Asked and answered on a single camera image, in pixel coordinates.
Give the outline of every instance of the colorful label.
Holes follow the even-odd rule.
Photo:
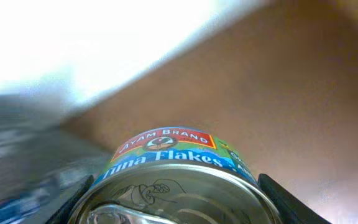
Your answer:
[[[189,160],[229,169],[256,184],[245,162],[225,141],[188,128],[158,128],[125,142],[93,185],[109,176],[154,161]]]

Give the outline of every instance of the tin can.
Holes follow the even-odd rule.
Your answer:
[[[281,223],[238,152],[190,128],[139,134],[118,148],[69,223]]]

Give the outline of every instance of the brown wall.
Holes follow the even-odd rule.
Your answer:
[[[358,28],[315,2],[243,18],[65,128],[111,151],[151,128],[202,129],[329,221],[358,220]]]

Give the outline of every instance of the blurry background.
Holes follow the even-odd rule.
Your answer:
[[[151,128],[202,129],[322,217],[358,223],[358,1],[10,4],[0,95],[34,126],[61,122],[100,158]]]

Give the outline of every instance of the can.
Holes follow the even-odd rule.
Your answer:
[[[153,129],[120,146],[69,223],[281,223],[238,152],[210,134]]]

